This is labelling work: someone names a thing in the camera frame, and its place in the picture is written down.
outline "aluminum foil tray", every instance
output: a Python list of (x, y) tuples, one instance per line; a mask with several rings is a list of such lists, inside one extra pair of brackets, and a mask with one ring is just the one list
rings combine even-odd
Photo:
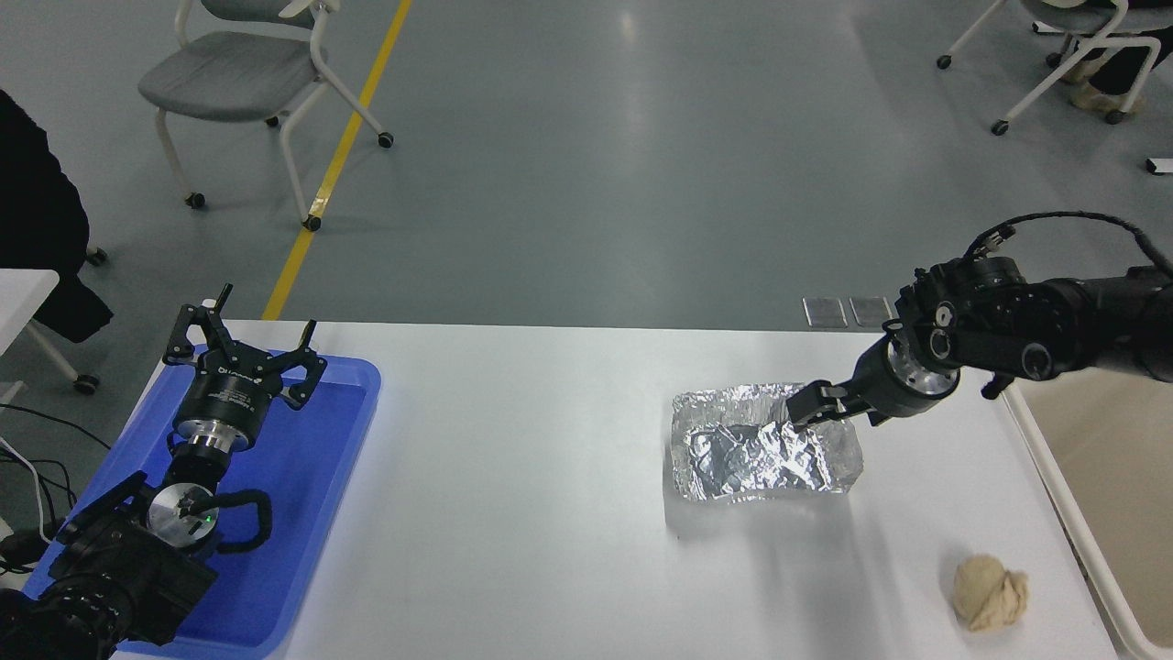
[(785, 402), (802, 383), (685, 393), (672, 401), (672, 478), (686, 499), (846, 494), (863, 472), (850, 422), (795, 433)]

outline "chair seat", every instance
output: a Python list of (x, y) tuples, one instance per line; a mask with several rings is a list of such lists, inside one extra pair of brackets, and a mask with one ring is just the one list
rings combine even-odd
[[(1077, 34), (1093, 34), (1112, 18), (1112, 9), (1082, 5), (1070, 9), (1060, 9), (1043, 0), (1022, 0), (1026, 11), (1036, 19), (1062, 30)], [(1148, 32), (1173, 26), (1173, 7), (1128, 9), (1124, 21), (1117, 26), (1116, 33)]]
[(169, 113), (257, 121), (284, 109), (317, 75), (306, 41), (213, 32), (148, 72), (138, 93)]

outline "shoe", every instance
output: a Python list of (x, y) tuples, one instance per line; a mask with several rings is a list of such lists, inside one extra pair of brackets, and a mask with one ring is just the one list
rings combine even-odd
[(1104, 66), (1105, 62), (1107, 62), (1105, 57), (1097, 57), (1094, 60), (1084, 60), (1078, 64), (1071, 67), (1071, 70), (1063, 74), (1063, 77), (1059, 79), (1059, 82), (1064, 82), (1066, 84), (1080, 84), (1083, 82), (1087, 82), (1087, 79), (1096, 75), (1096, 72), (1098, 72), (1100, 67)]
[[(1119, 110), (1124, 106), (1125, 96), (1126, 94), (1104, 94), (1092, 87), (1090, 82), (1084, 82), (1071, 93), (1069, 100), (1072, 106), (1080, 110), (1103, 115), (1112, 110)], [(1144, 106), (1144, 98), (1137, 97), (1137, 101), (1132, 103), (1132, 114), (1140, 111), (1141, 106)]]

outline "chair caster wheel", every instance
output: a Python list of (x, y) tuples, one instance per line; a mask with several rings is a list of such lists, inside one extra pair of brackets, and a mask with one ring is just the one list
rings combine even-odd
[(94, 266), (102, 265), (109, 258), (110, 254), (106, 253), (106, 250), (102, 247), (96, 247), (93, 252), (86, 252), (86, 260)]
[(90, 396), (97, 392), (99, 383), (101, 383), (101, 381), (97, 380), (97, 376), (82, 374), (81, 376), (77, 376), (76, 381), (74, 381), (74, 392)]

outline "white table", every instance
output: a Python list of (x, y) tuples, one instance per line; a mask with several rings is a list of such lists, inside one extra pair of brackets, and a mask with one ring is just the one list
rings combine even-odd
[[(292, 348), (300, 322), (231, 321)], [(379, 407), (286, 660), (1117, 658), (1004, 403), (979, 374), (857, 424), (846, 497), (683, 502), (673, 395), (846, 379), (874, 336), (321, 322)], [(975, 552), (1030, 573), (1019, 625), (948, 594)], [(129, 654), (116, 658), (130, 658)]]
[(0, 354), (8, 351), (56, 285), (57, 273), (52, 270), (0, 267)]

